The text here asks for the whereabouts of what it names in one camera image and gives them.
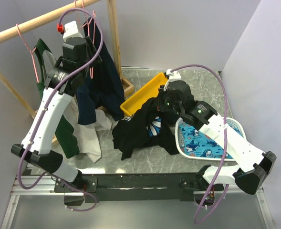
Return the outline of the pink wire hanger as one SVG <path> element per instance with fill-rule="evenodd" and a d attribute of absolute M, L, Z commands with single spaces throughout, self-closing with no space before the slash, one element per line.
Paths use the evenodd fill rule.
<path fill-rule="evenodd" d="M 93 17 L 96 17 L 95 10 L 93 10 L 92 15 L 93 15 Z M 92 21 L 94 22 L 94 25 L 93 25 L 94 28 L 93 28 L 93 32 L 91 33 L 90 32 L 90 24 L 91 24 Z M 91 17 L 90 20 L 87 22 L 87 30 L 88 30 L 88 36 L 92 35 L 93 44 L 95 42 L 95 25 L 96 25 L 95 20 Z M 93 76 L 94 76 L 94 68 L 91 67 L 90 68 L 90 78 L 93 79 Z"/>

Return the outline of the black t shirt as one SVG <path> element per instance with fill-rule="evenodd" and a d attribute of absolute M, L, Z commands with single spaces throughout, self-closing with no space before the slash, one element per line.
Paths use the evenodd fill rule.
<path fill-rule="evenodd" d="M 157 110 L 153 97 L 132 116 L 120 120 L 113 128 L 112 136 L 114 148 L 122 152 L 122 161 L 131 158 L 135 149 L 151 146 L 160 146 L 170 155 L 178 154 L 166 115 Z"/>

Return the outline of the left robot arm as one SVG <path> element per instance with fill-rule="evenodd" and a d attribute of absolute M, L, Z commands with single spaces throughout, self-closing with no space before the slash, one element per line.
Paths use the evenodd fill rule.
<path fill-rule="evenodd" d="M 77 36 L 64 42 L 63 55 L 44 81 L 41 104 L 31 128 L 22 142 L 11 148 L 11 152 L 21 158 L 17 178 L 23 189 L 34 187 L 27 187 L 22 182 L 24 161 L 64 180 L 72 192 L 83 186 L 81 171 L 65 163 L 61 154 L 52 151 L 52 139 L 66 107 L 83 85 L 89 69 L 100 60 L 103 43 L 100 40 L 99 47 L 95 47 L 90 37 Z"/>

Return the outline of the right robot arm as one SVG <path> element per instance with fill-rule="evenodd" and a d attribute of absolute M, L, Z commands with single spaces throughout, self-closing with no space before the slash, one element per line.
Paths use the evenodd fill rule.
<path fill-rule="evenodd" d="M 254 195 L 270 174 L 276 155 L 255 147 L 231 128 L 217 111 L 204 101 L 196 101 L 190 87 L 182 80 L 162 85 L 158 89 L 157 108 L 171 111 L 179 119 L 208 136 L 237 163 L 235 166 L 204 166 L 197 177 L 197 186 L 209 189 L 213 183 L 237 185 L 247 194 Z"/>

